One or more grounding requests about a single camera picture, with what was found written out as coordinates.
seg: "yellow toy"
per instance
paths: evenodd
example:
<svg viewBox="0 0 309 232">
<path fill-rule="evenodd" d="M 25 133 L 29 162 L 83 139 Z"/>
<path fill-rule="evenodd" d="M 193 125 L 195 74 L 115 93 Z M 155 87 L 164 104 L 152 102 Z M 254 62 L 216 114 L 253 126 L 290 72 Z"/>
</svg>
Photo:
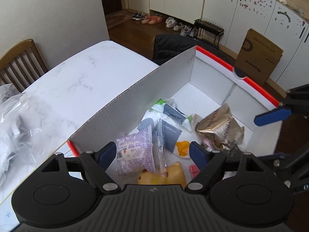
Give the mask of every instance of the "yellow toy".
<svg viewBox="0 0 309 232">
<path fill-rule="evenodd" d="M 167 177 L 160 174 L 148 172 L 146 169 L 140 173 L 138 184 L 140 185 L 169 185 L 180 184 L 183 188 L 186 186 L 186 178 L 182 170 L 180 162 L 166 168 Z"/>
</svg>

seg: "pink slipper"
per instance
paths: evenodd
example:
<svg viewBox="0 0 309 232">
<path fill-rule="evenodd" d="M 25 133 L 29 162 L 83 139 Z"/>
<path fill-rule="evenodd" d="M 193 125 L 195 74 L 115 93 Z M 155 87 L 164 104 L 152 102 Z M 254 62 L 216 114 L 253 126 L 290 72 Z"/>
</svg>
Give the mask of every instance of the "pink slipper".
<svg viewBox="0 0 309 232">
<path fill-rule="evenodd" d="M 162 22 L 162 17 L 154 16 L 151 18 L 151 20 L 148 22 L 148 24 L 156 24 L 159 22 Z"/>
<path fill-rule="evenodd" d="M 146 16 L 143 20 L 142 23 L 148 23 L 149 21 L 151 21 L 152 16 Z"/>
</svg>

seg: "table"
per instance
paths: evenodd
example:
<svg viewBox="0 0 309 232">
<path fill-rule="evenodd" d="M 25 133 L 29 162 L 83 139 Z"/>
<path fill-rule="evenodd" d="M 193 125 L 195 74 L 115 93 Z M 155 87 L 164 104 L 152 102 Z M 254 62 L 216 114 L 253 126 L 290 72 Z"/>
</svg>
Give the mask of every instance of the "table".
<svg viewBox="0 0 309 232">
<path fill-rule="evenodd" d="M 30 85 L 24 92 L 39 103 L 31 106 L 32 120 L 27 124 L 39 124 L 44 130 L 41 162 L 58 149 L 66 157 L 73 156 L 67 145 L 61 147 L 67 139 L 102 107 L 157 67 L 117 43 L 103 41 L 63 61 Z M 36 168 L 19 159 L 14 164 L 0 188 L 1 232 L 10 231 L 17 224 L 10 205 L 11 194 Z"/>
</svg>

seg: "doormat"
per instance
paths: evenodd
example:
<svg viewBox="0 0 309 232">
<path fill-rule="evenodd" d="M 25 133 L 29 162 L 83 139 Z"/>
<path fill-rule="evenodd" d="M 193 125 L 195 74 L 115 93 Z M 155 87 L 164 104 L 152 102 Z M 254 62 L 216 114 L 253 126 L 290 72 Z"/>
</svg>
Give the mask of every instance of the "doormat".
<svg viewBox="0 0 309 232">
<path fill-rule="evenodd" d="M 117 11 L 105 17 L 107 28 L 110 29 L 118 24 L 129 21 L 132 18 L 131 13 L 125 11 Z"/>
</svg>

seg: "brown wrapper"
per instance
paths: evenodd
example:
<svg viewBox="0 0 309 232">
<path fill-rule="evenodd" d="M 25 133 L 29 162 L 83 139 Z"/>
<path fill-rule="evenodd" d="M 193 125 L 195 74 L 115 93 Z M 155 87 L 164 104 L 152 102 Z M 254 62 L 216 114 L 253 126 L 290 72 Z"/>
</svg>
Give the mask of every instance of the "brown wrapper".
<svg viewBox="0 0 309 232">
<path fill-rule="evenodd" d="M 199 122 L 195 131 L 209 139 L 216 150 L 239 154 L 238 147 L 244 140 L 244 127 L 240 127 L 231 114 L 228 104 L 222 105 Z"/>
</svg>

